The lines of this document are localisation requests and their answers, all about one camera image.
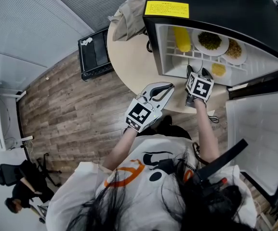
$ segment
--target round table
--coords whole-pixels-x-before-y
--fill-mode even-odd
[[[113,41],[115,23],[111,23],[107,36],[108,54],[112,66],[122,82],[135,94],[151,83],[170,82],[175,85],[175,91],[165,106],[165,109],[180,113],[196,113],[194,108],[186,107],[186,79],[161,76],[158,74],[153,53],[146,50],[148,36],[136,35],[128,41]],[[224,106],[228,100],[226,86],[215,84],[207,101],[207,110],[215,110]]]

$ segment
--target floor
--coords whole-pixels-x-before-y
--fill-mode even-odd
[[[57,179],[61,182],[81,161],[103,161],[122,136],[124,113],[135,97],[115,72],[84,82],[78,52],[57,63],[26,92],[19,111],[24,136],[34,136],[29,155],[35,160],[49,153],[48,167],[62,171]],[[194,141],[199,140],[195,115],[165,114],[172,115],[173,123],[187,130]],[[225,108],[214,115],[220,122],[212,123],[212,128],[223,152],[227,148]],[[253,187],[251,190],[258,212],[268,208],[266,200]]]

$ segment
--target refrigerator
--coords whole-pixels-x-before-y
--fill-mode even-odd
[[[228,149],[240,139],[248,147],[232,162],[271,205],[278,204],[278,9],[272,0],[146,0],[143,20],[158,74],[186,79],[186,66],[206,68],[228,88]],[[177,31],[189,36],[187,50]],[[218,35],[216,50],[205,51],[202,32]],[[228,58],[223,46],[240,46]],[[224,74],[219,76],[219,65]]]

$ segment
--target yellow label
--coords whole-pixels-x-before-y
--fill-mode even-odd
[[[189,4],[168,1],[147,1],[145,15],[189,18]]]

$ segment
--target white plate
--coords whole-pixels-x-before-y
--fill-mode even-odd
[[[227,49],[229,48],[229,39],[227,37],[218,35],[219,38],[221,39],[221,43],[219,47],[215,50],[208,50],[199,42],[198,36],[201,32],[203,31],[194,29],[191,35],[193,44],[200,52],[207,54],[209,56],[220,56],[226,53]]]
[[[238,58],[232,58],[226,54],[223,54],[222,57],[224,59],[226,59],[229,63],[233,64],[233,65],[240,65],[243,64],[246,60],[247,60],[247,50],[246,50],[246,46],[244,43],[238,41],[235,39],[235,41],[237,42],[237,44],[239,44],[239,46],[241,47],[241,55]]]
[[[178,76],[186,78],[187,66],[191,65],[193,71],[196,73],[201,70],[203,61],[198,59],[191,59],[182,56],[172,56],[172,64],[174,68],[179,69]]]
[[[209,71],[209,73],[212,75],[212,78],[214,79],[215,83],[228,85],[228,81],[231,78],[232,75],[232,68],[229,66],[226,66],[224,63],[219,63],[225,66],[225,74],[223,76],[218,76],[212,73],[212,62],[204,61],[203,67]]]

